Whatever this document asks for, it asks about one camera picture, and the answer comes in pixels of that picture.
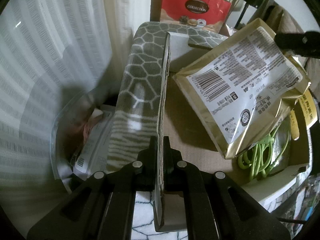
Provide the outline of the yellow instruction booklet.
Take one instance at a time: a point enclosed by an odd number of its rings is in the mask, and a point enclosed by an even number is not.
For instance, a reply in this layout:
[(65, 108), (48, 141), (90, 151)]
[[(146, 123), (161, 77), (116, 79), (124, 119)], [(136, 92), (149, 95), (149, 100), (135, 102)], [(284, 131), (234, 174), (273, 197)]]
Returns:
[[(299, 98), (297, 106), (300, 106), (302, 109), (306, 127), (311, 128), (318, 120), (318, 117), (316, 104), (309, 89)], [(300, 128), (294, 109), (290, 112), (290, 127), (292, 140), (298, 140)]]

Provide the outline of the shallow cardboard tray box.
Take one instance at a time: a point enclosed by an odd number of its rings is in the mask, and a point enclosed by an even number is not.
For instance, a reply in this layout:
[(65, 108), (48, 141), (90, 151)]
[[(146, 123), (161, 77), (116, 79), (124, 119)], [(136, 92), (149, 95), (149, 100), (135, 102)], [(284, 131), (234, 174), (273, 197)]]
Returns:
[(201, 171), (222, 171), (263, 207), (311, 168), (311, 145), (299, 99), (310, 86), (285, 57), (274, 32), (254, 27), (214, 48), (168, 32), (158, 120), (157, 231), (185, 230), (183, 198), (169, 189), (166, 139)]

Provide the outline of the grey white patterned blanket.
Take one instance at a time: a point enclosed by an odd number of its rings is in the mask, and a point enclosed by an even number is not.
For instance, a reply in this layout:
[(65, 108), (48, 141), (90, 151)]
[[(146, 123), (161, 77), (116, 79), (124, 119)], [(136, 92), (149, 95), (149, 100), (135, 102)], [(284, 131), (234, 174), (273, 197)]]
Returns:
[(118, 171), (134, 161), (147, 148), (150, 138), (164, 128), (171, 145), (200, 170), (226, 172), (268, 211), (274, 211), (304, 183), (312, 170), (311, 133), (296, 105), (300, 137), (290, 146), (289, 165), (264, 185), (249, 182), (236, 160), (226, 160), (215, 148), (195, 112), (172, 80), (168, 82), (164, 119), (159, 119), (162, 77), (165, 67), (171, 73), (192, 63), (219, 45), (225, 37), (217, 33), (159, 22), (143, 23), (137, 30), (114, 115), (106, 169)]

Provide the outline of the white striped curtain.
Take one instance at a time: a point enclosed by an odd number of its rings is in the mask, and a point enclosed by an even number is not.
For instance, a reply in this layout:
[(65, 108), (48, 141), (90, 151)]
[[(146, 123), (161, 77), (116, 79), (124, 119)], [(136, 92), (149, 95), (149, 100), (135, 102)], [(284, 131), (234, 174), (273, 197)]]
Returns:
[(151, 0), (1, 0), (1, 239), (25, 239), (65, 193), (50, 137), (77, 95), (119, 90)]

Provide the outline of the white printed paper sheet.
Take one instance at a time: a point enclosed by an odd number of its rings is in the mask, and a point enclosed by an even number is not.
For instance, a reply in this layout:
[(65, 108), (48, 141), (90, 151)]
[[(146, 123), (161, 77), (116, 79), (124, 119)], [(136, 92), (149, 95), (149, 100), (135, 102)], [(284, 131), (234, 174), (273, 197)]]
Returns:
[(115, 109), (109, 105), (96, 108), (84, 127), (84, 146), (73, 166), (73, 173), (82, 180), (97, 171), (106, 172)]

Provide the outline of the red Collection gift bag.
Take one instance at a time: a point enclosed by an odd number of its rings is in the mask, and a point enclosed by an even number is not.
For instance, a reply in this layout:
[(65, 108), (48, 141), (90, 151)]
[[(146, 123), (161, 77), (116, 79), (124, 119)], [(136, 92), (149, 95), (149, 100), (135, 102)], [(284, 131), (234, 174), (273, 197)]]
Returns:
[(160, 21), (218, 33), (230, 8), (227, 0), (162, 0)]

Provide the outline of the gold foil package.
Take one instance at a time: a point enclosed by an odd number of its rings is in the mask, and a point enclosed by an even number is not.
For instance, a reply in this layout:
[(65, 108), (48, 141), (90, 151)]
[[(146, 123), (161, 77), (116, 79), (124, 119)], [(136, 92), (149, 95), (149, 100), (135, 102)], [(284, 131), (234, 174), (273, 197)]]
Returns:
[(173, 77), (226, 159), (267, 136), (310, 86), (305, 70), (274, 38), (256, 19)]

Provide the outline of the clear plastic storage bin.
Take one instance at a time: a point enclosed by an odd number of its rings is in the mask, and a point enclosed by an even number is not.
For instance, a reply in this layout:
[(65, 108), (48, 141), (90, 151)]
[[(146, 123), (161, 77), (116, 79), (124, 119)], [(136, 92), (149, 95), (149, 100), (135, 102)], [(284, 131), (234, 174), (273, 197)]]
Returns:
[(63, 183), (68, 193), (80, 184), (80, 178), (73, 172), (72, 158), (84, 146), (84, 130), (89, 118), (102, 105), (114, 107), (117, 99), (118, 94), (108, 90), (80, 91), (66, 101), (56, 116), (50, 136), (50, 161), (54, 178)]

